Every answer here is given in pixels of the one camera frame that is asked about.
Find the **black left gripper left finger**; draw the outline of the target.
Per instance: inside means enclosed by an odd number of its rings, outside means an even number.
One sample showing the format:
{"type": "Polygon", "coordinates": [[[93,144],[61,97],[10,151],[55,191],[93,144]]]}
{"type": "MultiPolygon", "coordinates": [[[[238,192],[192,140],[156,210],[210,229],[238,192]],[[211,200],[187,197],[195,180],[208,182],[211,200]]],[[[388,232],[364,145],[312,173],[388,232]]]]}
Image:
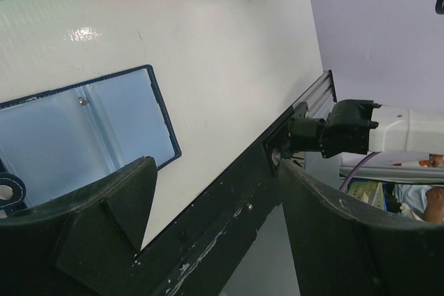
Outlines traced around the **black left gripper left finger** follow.
{"type": "Polygon", "coordinates": [[[1,220],[2,295],[142,295],[157,167],[142,157],[1,220]]]}

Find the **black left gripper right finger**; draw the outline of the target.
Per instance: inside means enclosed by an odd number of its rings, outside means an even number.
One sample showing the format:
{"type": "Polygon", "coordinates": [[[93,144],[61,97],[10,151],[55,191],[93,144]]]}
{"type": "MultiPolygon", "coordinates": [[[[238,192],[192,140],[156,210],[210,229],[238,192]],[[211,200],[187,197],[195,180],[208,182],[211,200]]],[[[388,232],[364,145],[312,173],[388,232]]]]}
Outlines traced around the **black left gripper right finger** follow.
{"type": "Polygon", "coordinates": [[[302,295],[442,295],[443,227],[401,217],[289,160],[277,181],[302,295]]]}

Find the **blue leather card holder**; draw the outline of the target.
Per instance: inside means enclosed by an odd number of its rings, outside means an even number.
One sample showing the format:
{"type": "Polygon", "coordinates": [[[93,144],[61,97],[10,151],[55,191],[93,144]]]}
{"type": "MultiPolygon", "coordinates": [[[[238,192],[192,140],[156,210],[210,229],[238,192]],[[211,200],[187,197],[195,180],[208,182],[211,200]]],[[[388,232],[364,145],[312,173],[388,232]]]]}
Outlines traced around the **blue leather card holder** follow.
{"type": "Polygon", "coordinates": [[[11,215],[100,180],[140,157],[182,152],[151,65],[1,104],[1,210],[11,215]]]}

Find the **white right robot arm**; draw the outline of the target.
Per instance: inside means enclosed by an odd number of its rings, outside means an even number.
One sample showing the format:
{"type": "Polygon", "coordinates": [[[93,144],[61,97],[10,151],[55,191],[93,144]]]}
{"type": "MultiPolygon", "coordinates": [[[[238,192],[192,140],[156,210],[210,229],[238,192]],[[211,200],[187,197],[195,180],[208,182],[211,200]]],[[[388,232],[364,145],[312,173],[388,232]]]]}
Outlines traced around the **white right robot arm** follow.
{"type": "Polygon", "coordinates": [[[443,154],[443,115],[381,105],[370,100],[338,102],[326,119],[295,119],[288,124],[292,150],[341,153],[443,154]]]}

